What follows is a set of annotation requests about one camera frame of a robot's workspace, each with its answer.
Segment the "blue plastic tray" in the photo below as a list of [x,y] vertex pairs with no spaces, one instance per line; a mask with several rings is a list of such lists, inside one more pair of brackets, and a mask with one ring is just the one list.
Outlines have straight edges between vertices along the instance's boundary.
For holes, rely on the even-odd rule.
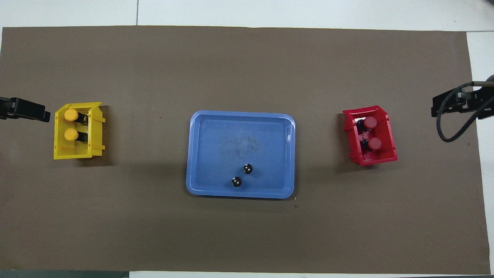
[[[253,172],[245,174],[249,163]],[[231,184],[234,176],[242,185]],[[207,111],[190,120],[186,187],[209,197],[286,199],[295,188],[295,121],[282,113]]]

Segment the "dark grey panel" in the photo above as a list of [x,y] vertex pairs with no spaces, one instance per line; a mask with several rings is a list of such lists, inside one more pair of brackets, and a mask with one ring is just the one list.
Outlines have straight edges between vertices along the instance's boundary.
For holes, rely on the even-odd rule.
[[0,278],[129,278],[129,271],[0,270]]

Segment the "red plastic bin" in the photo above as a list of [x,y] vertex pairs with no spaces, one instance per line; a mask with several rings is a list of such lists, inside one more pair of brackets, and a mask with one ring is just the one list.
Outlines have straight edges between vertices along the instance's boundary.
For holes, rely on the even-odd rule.
[[[398,158],[394,137],[391,130],[388,113],[380,106],[369,106],[357,109],[344,110],[344,131],[349,142],[349,158],[360,166],[370,166],[386,162],[396,161]],[[359,133],[356,122],[367,116],[373,116],[377,120],[374,129]],[[360,147],[360,140],[377,137],[382,141],[382,147],[378,151],[365,151]]]

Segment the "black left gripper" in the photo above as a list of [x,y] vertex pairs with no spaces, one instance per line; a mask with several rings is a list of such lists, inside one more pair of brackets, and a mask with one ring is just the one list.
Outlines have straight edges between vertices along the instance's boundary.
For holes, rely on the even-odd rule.
[[[14,115],[9,114],[14,108]],[[42,122],[50,122],[51,113],[46,110],[46,106],[23,100],[16,97],[12,98],[0,97],[0,119],[29,119]]]

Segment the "yellow push button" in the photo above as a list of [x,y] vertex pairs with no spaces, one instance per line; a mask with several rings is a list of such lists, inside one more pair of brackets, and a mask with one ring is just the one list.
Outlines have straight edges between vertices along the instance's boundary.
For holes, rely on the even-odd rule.
[[74,108],[67,109],[64,112],[64,119],[66,121],[79,123],[81,125],[88,125],[88,123],[89,123],[88,114],[78,112]]
[[77,131],[75,128],[68,128],[64,132],[64,139],[67,141],[80,141],[87,143],[88,142],[88,134],[85,132]]

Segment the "brown paper table mat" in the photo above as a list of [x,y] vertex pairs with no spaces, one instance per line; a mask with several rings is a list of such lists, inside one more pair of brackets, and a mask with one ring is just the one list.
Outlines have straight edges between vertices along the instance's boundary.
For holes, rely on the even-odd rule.
[[[102,102],[106,150],[53,159],[53,123],[0,120],[0,268],[488,274],[475,126],[438,137],[432,98],[471,81],[464,32],[6,28],[0,96]],[[388,113],[398,158],[349,158],[344,110]],[[198,110],[296,124],[285,200],[186,188]]]

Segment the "yellow plastic bin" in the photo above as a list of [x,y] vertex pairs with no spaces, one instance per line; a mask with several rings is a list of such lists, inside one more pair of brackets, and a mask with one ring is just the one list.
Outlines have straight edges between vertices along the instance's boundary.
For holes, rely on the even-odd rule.
[[[83,159],[102,156],[105,146],[103,144],[103,126],[106,120],[100,108],[102,102],[69,103],[56,111],[54,116],[54,159]],[[64,119],[64,112],[74,108],[78,112],[88,114],[88,125],[69,122]],[[88,142],[67,141],[64,132],[68,128],[88,134]]]

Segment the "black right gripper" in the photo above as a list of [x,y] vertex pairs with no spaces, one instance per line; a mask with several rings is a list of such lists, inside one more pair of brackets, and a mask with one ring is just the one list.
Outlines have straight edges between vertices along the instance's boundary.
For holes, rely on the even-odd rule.
[[431,116],[437,117],[443,105],[442,113],[479,112],[477,119],[494,116],[494,86],[482,86],[480,89],[467,92],[454,88],[432,99]]

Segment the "red push button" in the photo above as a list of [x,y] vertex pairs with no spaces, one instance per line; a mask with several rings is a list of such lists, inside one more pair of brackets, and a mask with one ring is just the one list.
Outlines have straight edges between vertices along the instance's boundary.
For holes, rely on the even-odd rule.
[[382,147],[382,141],[377,137],[360,140],[360,147],[365,151],[378,151]]
[[373,116],[367,116],[359,119],[356,122],[356,127],[359,133],[364,133],[374,129],[377,126],[377,120]]

